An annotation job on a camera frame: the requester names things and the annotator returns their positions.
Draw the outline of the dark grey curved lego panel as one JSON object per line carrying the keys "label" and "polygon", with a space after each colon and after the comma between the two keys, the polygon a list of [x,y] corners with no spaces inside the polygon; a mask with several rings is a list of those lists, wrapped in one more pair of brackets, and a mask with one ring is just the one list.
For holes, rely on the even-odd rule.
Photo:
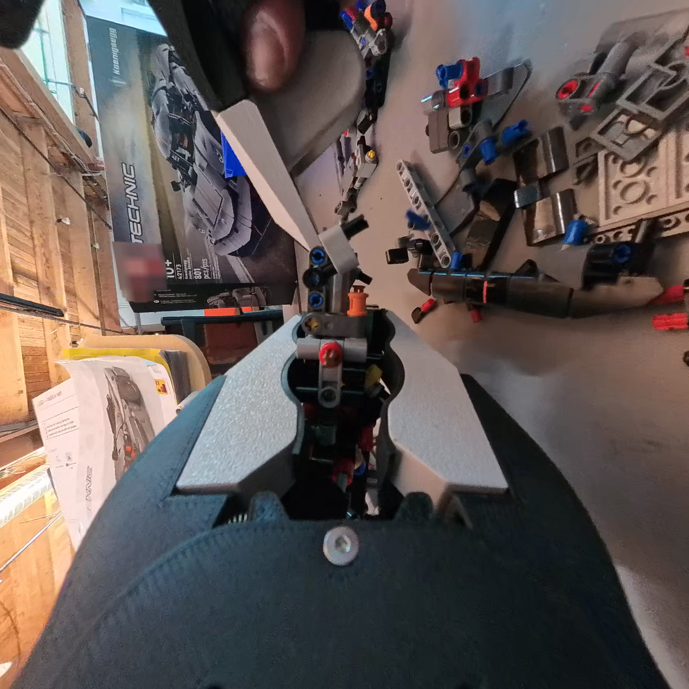
{"label": "dark grey curved lego panel", "polygon": [[[469,142],[457,153],[457,177],[439,200],[432,201],[451,236],[474,218],[478,207],[475,196],[478,187],[494,178],[501,178],[480,177],[477,168],[493,165],[529,135],[530,123],[525,118],[501,131],[493,129],[488,122],[481,122],[472,131]],[[419,230],[413,220],[408,219],[408,222],[411,229]]]}

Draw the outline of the light grey long lego beam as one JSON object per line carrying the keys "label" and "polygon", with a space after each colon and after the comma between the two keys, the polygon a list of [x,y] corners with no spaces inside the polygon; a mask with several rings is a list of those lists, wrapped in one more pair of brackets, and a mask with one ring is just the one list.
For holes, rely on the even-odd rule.
{"label": "light grey long lego beam", "polygon": [[411,212],[419,220],[414,220],[414,224],[419,230],[426,232],[428,241],[435,254],[437,262],[443,269],[451,266],[455,244],[440,214],[431,201],[421,176],[416,169],[406,160],[400,159],[395,165],[400,182],[407,193]]}

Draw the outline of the black lego slope brick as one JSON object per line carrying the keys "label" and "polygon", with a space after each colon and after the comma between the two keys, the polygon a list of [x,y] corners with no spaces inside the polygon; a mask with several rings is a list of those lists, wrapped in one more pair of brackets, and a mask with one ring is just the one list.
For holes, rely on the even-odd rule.
{"label": "black lego slope brick", "polygon": [[494,178],[480,185],[477,212],[464,240],[463,253],[476,271],[487,271],[515,213],[517,182]]}

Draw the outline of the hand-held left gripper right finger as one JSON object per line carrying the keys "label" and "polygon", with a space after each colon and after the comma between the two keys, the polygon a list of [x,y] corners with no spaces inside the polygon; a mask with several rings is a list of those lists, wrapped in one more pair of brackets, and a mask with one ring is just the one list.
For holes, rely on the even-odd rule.
{"label": "hand-held left gripper right finger", "polygon": [[436,514],[456,494],[504,496],[508,482],[458,369],[391,311],[377,459],[403,497],[423,493]]}

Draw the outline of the person's right hand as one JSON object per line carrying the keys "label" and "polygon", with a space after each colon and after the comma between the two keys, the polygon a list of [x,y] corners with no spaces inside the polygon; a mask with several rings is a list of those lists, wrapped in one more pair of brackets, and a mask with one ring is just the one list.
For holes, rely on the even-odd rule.
{"label": "person's right hand", "polygon": [[252,1],[242,18],[242,51],[249,86],[277,92],[296,73],[305,44],[303,1]]}

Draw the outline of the long black curved lego assembly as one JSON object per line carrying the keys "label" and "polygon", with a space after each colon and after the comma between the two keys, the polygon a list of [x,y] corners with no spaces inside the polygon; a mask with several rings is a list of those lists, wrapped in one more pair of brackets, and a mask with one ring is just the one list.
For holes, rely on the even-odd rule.
{"label": "long black curved lego assembly", "polygon": [[433,265],[430,244],[421,240],[421,267],[410,269],[412,286],[435,301],[473,308],[498,306],[511,311],[562,320],[642,308],[661,303],[666,288],[648,272],[654,243],[628,240],[593,243],[558,252],[555,268],[571,268],[557,278],[533,260],[513,272],[471,269],[455,254],[450,268]]}

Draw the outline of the long black lego connector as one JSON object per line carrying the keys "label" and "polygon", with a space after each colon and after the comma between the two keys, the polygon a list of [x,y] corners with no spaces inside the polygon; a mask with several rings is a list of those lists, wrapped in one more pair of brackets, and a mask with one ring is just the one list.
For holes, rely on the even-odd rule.
{"label": "long black lego connector", "polygon": [[437,311],[442,305],[463,304],[467,308],[471,322],[474,324],[481,323],[484,320],[484,307],[482,303],[473,303],[471,301],[458,301],[442,299],[437,300],[433,297],[428,298],[423,304],[417,306],[411,312],[411,320],[414,325],[421,323],[429,314]]}

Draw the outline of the grey black lego fender assembly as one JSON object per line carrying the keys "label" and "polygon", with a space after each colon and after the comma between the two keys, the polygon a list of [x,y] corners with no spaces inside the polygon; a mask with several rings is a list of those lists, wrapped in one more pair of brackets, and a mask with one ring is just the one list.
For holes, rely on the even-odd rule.
{"label": "grey black lego fender assembly", "polygon": [[371,130],[384,105],[391,56],[391,53],[385,54],[367,72],[362,109],[334,144],[333,155],[341,192],[334,213],[341,221],[347,220],[357,210],[360,191],[378,166]]}

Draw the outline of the grey square lego frame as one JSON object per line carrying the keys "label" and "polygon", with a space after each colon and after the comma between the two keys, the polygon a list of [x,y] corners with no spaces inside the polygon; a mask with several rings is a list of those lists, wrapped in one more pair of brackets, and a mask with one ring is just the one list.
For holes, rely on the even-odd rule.
{"label": "grey square lego frame", "polygon": [[688,233],[688,27],[634,35],[624,84],[575,145],[579,183],[592,174],[598,186],[598,243],[642,220],[659,236]]}

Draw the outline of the white instruction booklet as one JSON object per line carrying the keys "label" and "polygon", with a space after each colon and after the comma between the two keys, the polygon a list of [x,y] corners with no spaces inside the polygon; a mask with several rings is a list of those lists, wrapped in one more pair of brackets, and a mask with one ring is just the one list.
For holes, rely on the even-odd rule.
{"label": "white instruction booklet", "polygon": [[62,383],[33,400],[51,483],[77,550],[107,496],[189,392],[180,351],[64,350]]}

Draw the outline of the black lego connector two red pins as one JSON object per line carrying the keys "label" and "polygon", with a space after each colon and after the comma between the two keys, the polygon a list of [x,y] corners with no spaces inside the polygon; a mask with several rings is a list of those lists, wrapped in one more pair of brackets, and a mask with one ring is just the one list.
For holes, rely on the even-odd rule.
{"label": "black lego connector two red pins", "polygon": [[652,317],[652,327],[657,331],[687,331],[688,330],[688,280],[680,285],[668,287],[651,305],[678,305],[683,311],[672,314],[659,314]]}

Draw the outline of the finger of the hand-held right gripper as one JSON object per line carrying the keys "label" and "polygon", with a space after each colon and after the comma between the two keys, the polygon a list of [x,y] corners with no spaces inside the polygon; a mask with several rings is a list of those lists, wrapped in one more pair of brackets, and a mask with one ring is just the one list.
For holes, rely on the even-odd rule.
{"label": "finger of the hand-held right gripper", "polygon": [[295,74],[261,95],[261,115],[290,174],[302,174],[358,115],[366,69],[349,33],[306,34]]}
{"label": "finger of the hand-held right gripper", "polygon": [[243,99],[212,114],[272,219],[314,247],[317,232],[291,173],[323,149],[322,114],[298,99]]}

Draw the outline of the lego car chassis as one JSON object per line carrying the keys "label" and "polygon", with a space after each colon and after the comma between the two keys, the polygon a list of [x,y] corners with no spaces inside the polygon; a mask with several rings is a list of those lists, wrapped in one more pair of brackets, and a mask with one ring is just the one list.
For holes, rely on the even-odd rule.
{"label": "lego car chassis", "polygon": [[378,501],[395,458],[386,427],[393,327],[383,309],[368,305],[371,278],[351,245],[367,228],[357,216],[321,232],[303,274],[306,310],[286,379],[300,405],[295,483],[283,499],[298,520],[357,520],[385,510]]}

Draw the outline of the grey lego block red pins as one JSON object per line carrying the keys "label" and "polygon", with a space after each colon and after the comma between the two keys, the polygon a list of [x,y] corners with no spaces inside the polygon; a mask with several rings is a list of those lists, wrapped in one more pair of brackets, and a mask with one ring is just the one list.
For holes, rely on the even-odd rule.
{"label": "grey lego block red pins", "polygon": [[583,72],[573,74],[556,90],[556,101],[569,127],[579,130],[619,93],[640,38],[631,35],[597,50]]}

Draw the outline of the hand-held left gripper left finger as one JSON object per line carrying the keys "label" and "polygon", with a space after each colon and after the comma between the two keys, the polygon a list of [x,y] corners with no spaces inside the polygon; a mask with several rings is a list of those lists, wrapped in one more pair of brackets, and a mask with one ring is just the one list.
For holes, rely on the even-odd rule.
{"label": "hand-held left gripper left finger", "polygon": [[283,503],[295,485],[302,410],[286,383],[296,354],[293,316],[220,378],[219,392],[177,478],[188,507],[216,517],[228,500],[249,508],[258,495]]}

